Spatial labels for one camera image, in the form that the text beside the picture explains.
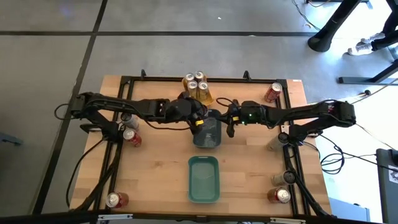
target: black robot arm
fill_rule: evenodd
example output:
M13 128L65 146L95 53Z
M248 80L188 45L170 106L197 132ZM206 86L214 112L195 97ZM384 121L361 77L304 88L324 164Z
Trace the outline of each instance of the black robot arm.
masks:
M147 122L159 124L187 122L193 134L199 132L200 124L206 118L207 107L199 101L181 94L176 100L124 100L120 98L104 96L99 93L79 94L71 107L74 118L88 119L92 125L100 128L104 137L115 141L118 136L118 124L108 121L99 110L108 110L137 115Z
M303 141L309 134L321 134L322 130L332 126L347 128L356 122L354 106L336 100L291 109L273 108L254 101L244 101L242 105L238 105L237 101L234 101L228 106L227 112L218 119L228 124L228 136L233 137L234 125L237 124L263 124L268 128L274 128L286 121L307 118L317 119L304 125L290 126L290 141Z

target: green plastic tray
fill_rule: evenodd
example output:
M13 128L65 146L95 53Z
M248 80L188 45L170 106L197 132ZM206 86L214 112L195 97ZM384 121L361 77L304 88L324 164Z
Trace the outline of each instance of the green plastic tray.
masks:
M213 203L220 197L220 172L213 156L194 156L188 161L188 197L195 203Z

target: yellow part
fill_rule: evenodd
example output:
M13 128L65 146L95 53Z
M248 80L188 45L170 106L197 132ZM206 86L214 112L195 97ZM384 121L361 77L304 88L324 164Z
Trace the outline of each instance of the yellow part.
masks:
M198 125L201 125L201 124L203 124L204 123L204 121L203 120L200 120L200 121L197 121L197 122L195 122L195 124L198 126Z

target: soda can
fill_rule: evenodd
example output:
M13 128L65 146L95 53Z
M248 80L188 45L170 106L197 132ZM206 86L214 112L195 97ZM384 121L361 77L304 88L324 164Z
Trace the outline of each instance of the soda can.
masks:
M198 91L198 83L196 81L190 81L190 82L188 82L187 88L188 88L189 95L191 97L196 98L197 91Z
M113 192L106 197L106 205L109 208L121 208L129 203L129 196L121 192Z
M188 82L194 81L194 80L195 80L195 75L194 74L188 73L188 74L185 75L185 77L183 79L183 85L184 85L185 91L188 90L188 88L187 88Z
M294 184L295 181L296 178L294 176L294 173L290 170L287 170L281 174L274 175L273 177L271 177L271 182L275 187Z
M283 187L270 189L267 198L271 203L287 203L290 201L290 193Z
M126 129L123 132L123 138L132 143L134 147L139 147L142 143L141 136L133 129Z
M135 116L131 113L122 113L120 118L122 119L122 123L124 125L126 125L127 128L132 128L132 129L138 131L139 123L138 123L137 116Z
M198 84L198 100L206 100L209 93L209 85L207 82L202 81Z
M270 151L278 151L287 143L289 143L289 135L286 133L279 133L275 138L269 141L266 148Z
M264 95L264 99L268 103L273 103L282 92L282 85L280 83L273 83L267 93Z
M195 72L195 80L200 83L206 81L205 74L202 71Z

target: white shoe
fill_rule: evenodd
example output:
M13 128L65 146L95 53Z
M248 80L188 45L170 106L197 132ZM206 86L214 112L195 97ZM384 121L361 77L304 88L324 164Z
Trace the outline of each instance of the white shoe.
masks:
M358 56L358 55L366 55L372 53L372 45L364 44L357 47L352 47L348 49L348 53L350 55Z
M362 39L361 39L361 42L364 43L364 44L370 44L370 43L371 43L372 41L374 41L374 40L383 39L383 38L385 38L385 37L386 37L385 34L383 34L383 33L377 33L377 34L374 34L373 36L371 36L371 37L369 37L369 38L362 38Z

